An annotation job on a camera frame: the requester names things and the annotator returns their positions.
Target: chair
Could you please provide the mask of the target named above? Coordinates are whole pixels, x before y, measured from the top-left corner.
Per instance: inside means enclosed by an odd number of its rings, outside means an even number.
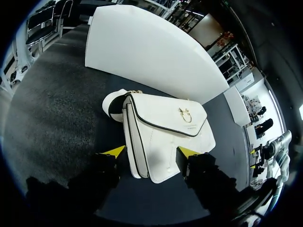
[[[72,0],[60,0],[56,3],[54,9],[54,18],[61,19],[71,15]]]
[[[46,8],[35,13],[27,20],[26,45],[28,47],[39,43],[40,51],[43,52],[41,41],[55,32],[55,27],[53,26],[53,11],[54,7]],[[30,32],[36,30],[38,27],[40,27],[40,29],[34,31],[34,33],[30,36]]]
[[[72,0],[61,0],[55,5],[54,18],[58,20],[57,32],[59,31],[60,38],[63,33],[63,19],[70,17],[72,5]]]

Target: desk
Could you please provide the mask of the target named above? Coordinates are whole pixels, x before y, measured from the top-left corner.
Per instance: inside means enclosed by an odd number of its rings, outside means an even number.
[[[125,144],[123,126],[102,110],[107,94],[121,88],[167,96],[153,88],[84,67],[89,26],[81,25],[50,46],[28,70],[16,90],[4,132],[3,153],[23,193],[30,176],[64,187],[97,151]],[[233,122],[224,96],[204,107],[216,147],[211,151],[220,168],[247,186],[242,128]],[[124,154],[123,175],[96,215],[133,224],[173,224],[208,215],[181,175],[161,184],[134,179]]]

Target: gold ring hardware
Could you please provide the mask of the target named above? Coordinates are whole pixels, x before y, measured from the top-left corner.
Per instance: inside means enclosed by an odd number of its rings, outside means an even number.
[[[142,94],[143,92],[142,91],[140,91],[140,90],[137,90],[137,91],[135,91],[135,90],[131,90],[131,91],[128,91],[129,93],[140,93],[140,94]]]
[[[192,122],[193,118],[191,117],[191,115],[190,115],[188,109],[182,110],[181,108],[179,108],[179,112],[180,112],[180,114],[181,114],[181,116],[182,116],[182,118],[183,118],[183,120],[184,120],[185,122],[187,122],[187,123],[191,123],[191,122]],[[189,120],[189,121],[187,121],[187,120],[184,118],[184,114],[187,114],[187,115],[190,117],[190,120]]]

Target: handbag flap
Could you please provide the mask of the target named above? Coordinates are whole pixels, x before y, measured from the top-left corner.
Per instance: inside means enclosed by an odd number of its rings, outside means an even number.
[[[138,93],[129,96],[138,118],[157,128],[194,137],[207,118],[198,102]]]

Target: white curved panel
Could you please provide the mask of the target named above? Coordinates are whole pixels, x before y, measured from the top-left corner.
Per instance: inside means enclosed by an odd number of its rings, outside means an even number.
[[[229,87],[196,40],[159,16],[128,5],[96,9],[85,66],[201,104]]]

